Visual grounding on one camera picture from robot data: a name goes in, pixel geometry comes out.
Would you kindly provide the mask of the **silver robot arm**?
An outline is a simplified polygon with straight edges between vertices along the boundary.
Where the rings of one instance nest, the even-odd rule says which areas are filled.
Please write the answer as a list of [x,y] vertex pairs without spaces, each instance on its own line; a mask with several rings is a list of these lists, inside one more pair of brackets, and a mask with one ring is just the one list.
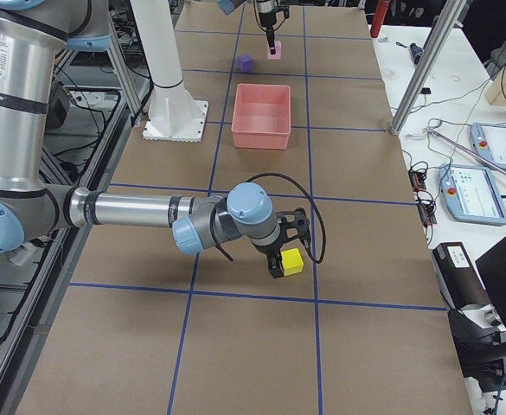
[[283,246],[311,248],[302,208],[278,212],[248,179],[226,196],[117,195],[47,184],[39,177],[54,57],[111,43],[105,1],[0,1],[0,253],[45,233],[87,225],[167,227],[196,254],[247,237],[274,278],[289,273]]
[[[246,0],[218,0],[216,3],[226,15],[235,12]],[[281,42],[276,40],[276,31],[290,17],[289,5],[283,1],[261,0],[252,1],[253,15],[260,30],[266,35],[268,47],[267,57],[281,57]]]

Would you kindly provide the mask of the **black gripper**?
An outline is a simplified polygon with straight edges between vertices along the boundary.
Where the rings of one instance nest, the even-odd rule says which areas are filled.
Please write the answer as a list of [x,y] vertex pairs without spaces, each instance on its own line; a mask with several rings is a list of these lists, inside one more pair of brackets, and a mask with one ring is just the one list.
[[[278,13],[282,13],[281,22],[278,22]],[[268,13],[258,13],[260,27],[266,30],[269,54],[276,54],[274,30],[278,29],[289,17],[290,12],[288,10],[274,10]]]
[[282,278],[284,270],[282,266],[281,252],[285,244],[298,239],[308,252],[310,250],[310,221],[302,207],[293,211],[280,211],[276,213],[277,226],[275,236],[269,237],[270,242],[261,242],[253,239],[256,249],[267,256],[268,271],[273,278]]

